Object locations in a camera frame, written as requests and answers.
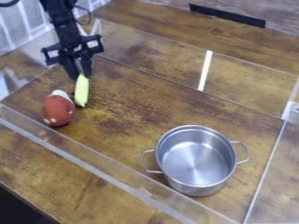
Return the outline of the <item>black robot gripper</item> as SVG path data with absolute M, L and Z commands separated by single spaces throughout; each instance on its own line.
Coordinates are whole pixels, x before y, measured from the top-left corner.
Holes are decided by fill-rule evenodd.
M 57 18 L 51 20 L 59 42 L 42 49 L 46 64 L 62 64 L 70 78 L 75 81 L 81 75 L 77 60 L 87 78 L 93 75 L 93 57 L 105 52 L 102 36 L 83 36 L 75 18 Z

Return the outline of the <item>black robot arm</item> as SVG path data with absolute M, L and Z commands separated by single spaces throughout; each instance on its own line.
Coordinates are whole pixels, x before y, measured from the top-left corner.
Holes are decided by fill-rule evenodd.
M 99 34 L 83 36 L 73 9 L 78 0 L 41 0 L 42 7 L 49 13 L 59 42 L 45 47 L 42 52 L 46 64 L 59 63 L 69 76 L 77 80 L 81 74 L 87 78 L 93 75 L 93 57 L 105 52 Z

